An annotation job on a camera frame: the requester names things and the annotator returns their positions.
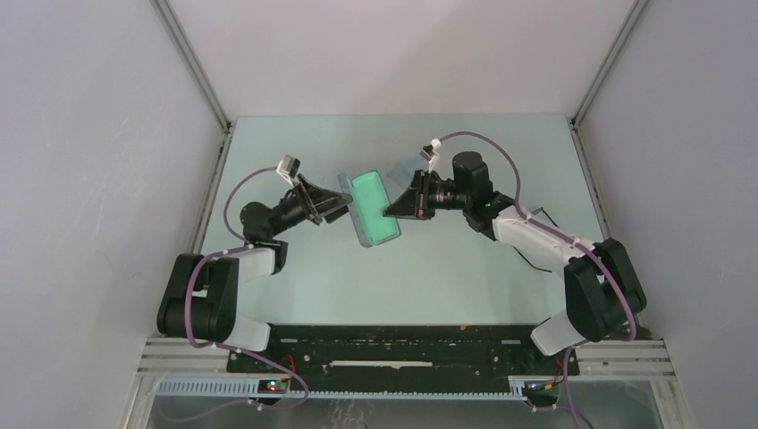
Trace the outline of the grey-blue glasses case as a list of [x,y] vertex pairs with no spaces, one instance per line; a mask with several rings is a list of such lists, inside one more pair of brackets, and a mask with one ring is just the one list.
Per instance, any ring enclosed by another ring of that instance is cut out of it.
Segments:
[[401,235],[398,220],[383,215],[390,200],[378,171],[365,172],[355,177],[342,172],[338,175],[338,181],[341,190],[352,197],[347,208],[362,247],[379,246]]

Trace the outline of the black thin-frame sunglasses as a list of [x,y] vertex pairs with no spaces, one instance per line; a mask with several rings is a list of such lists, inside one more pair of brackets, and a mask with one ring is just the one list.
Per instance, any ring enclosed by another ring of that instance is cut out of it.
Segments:
[[[545,210],[543,206],[537,207],[535,210],[531,212],[532,215],[538,217],[540,220],[546,220],[547,223],[555,228],[559,228],[560,226],[554,221],[554,219],[550,216],[550,214]],[[550,269],[535,265],[520,249],[513,248],[519,257],[528,264],[533,270],[536,270],[538,272],[542,273],[552,273]]]

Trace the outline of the light blue cleaning cloth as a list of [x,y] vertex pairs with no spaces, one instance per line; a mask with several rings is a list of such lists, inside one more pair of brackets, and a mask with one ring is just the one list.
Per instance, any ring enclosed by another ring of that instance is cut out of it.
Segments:
[[396,162],[386,173],[388,179],[405,189],[412,181],[415,172],[426,171],[428,162],[422,156],[407,156]]

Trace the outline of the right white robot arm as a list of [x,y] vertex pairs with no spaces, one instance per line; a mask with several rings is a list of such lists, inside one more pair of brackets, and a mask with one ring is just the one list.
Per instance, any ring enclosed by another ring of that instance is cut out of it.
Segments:
[[647,299],[619,241],[580,239],[541,222],[494,189],[477,152],[458,153],[451,165],[450,179],[430,170],[415,171],[407,189],[383,214],[430,220],[439,210],[459,210],[472,230],[512,246],[564,281],[564,310],[537,325],[519,351],[528,372],[541,374],[554,364],[557,353],[598,342],[623,325],[631,335],[636,333],[635,317]]

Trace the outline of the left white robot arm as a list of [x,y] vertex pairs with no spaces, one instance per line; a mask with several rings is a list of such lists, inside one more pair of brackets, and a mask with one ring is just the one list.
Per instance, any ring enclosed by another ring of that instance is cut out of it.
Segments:
[[248,361],[259,371],[278,368],[282,347],[269,340],[270,324],[239,313],[239,290],[284,268],[288,244],[277,235],[303,222],[333,223],[348,213],[351,201],[348,193],[317,187],[298,175],[277,205],[246,204],[240,211],[241,246],[177,256],[156,316],[158,331],[200,347],[248,349]]

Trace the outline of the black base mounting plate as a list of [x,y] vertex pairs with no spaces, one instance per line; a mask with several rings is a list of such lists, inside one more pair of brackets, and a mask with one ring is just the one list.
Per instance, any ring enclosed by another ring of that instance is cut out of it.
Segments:
[[274,327],[262,356],[233,352],[231,374],[276,374],[279,364],[310,390],[493,392],[512,377],[545,383],[579,373],[576,356],[546,357],[530,325],[294,325]]

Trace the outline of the right aluminium frame post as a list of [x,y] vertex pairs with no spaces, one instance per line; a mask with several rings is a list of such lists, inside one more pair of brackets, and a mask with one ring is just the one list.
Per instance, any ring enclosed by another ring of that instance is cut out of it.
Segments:
[[639,23],[644,18],[645,13],[652,3],[653,1],[651,0],[635,0],[632,4],[617,35],[613,39],[608,52],[604,56],[597,73],[594,75],[591,84],[577,107],[577,110],[570,119],[569,123],[574,128],[578,128],[585,121],[595,100],[600,95],[603,86],[610,77],[614,66],[626,48],[628,41],[632,38]]

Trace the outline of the aluminium frame post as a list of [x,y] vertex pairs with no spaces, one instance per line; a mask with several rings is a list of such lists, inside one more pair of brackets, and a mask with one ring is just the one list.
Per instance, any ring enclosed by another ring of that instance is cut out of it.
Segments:
[[185,64],[190,77],[195,82],[200,94],[211,110],[215,121],[223,133],[228,133],[232,127],[232,120],[222,107],[220,99],[210,79],[207,77],[204,67],[171,2],[167,0],[151,0],[150,3],[155,9],[158,19],[164,25],[166,33]]
[[610,77],[614,66],[626,48],[628,41],[632,38],[639,23],[644,18],[645,13],[652,3],[653,1],[651,0],[635,0],[632,4],[617,35],[613,39],[608,52],[604,56],[597,73],[594,75],[591,84],[577,107],[577,110],[570,119],[569,123],[574,128],[578,128],[585,121],[595,100],[600,95],[603,86]]

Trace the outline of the left aluminium frame post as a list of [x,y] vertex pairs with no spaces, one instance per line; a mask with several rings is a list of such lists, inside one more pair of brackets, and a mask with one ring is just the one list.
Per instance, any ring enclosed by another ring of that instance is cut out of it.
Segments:
[[232,127],[232,120],[222,107],[220,99],[210,79],[207,77],[204,67],[171,2],[167,0],[151,0],[150,3],[155,9],[158,19],[164,25],[166,33],[185,64],[190,77],[195,82],[200,94],[211,110],[215,121],[223,133],[228,133]]

